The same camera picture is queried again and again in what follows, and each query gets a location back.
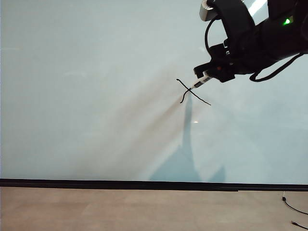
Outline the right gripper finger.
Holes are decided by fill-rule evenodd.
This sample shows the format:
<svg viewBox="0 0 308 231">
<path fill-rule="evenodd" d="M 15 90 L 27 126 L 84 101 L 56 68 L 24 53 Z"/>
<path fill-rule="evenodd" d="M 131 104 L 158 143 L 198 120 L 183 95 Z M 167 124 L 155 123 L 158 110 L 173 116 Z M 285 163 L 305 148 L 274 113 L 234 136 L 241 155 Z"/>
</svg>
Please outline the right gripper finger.
<svg viewBox="0 0 308 231">
<path fill-rule="evenodd" d="M 213 67 L 213 63 L 212 62 L 208 62 L 208 63 L 205 63 L 205 64 L 201 64 L 197 67 L 195 67 L 193 69 L 194 71 L 194 74 L 197 76 L 197 77 L 204 77 L 206 75 L 206 72 L 211 69 Z"/>
<path fill-rule="evenodd" d="M 212 78 L 215 78 L 215 79 L 219 80 L 221 83 L 225 83 L 227 81 L 235 79 L 234 74 L 228 73 L 224 69 L 216 69 L 216 68 L 210 69 L 209 70 L 209 75 Z"/>
</svg>

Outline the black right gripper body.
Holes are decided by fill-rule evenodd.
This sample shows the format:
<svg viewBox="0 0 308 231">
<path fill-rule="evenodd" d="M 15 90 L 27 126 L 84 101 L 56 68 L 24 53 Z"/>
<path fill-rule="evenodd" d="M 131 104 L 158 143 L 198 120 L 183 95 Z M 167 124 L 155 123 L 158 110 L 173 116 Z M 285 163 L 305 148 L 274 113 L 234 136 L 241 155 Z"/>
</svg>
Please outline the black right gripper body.
<svg viewBox="0 0 308 231">
<path fill-rule="evenodd" d="M 209 75 L 245 75 L 255 72 L 255 39 L 241 38 L 228 46 L 221 43 L 208 48 Z"/>
</svg>

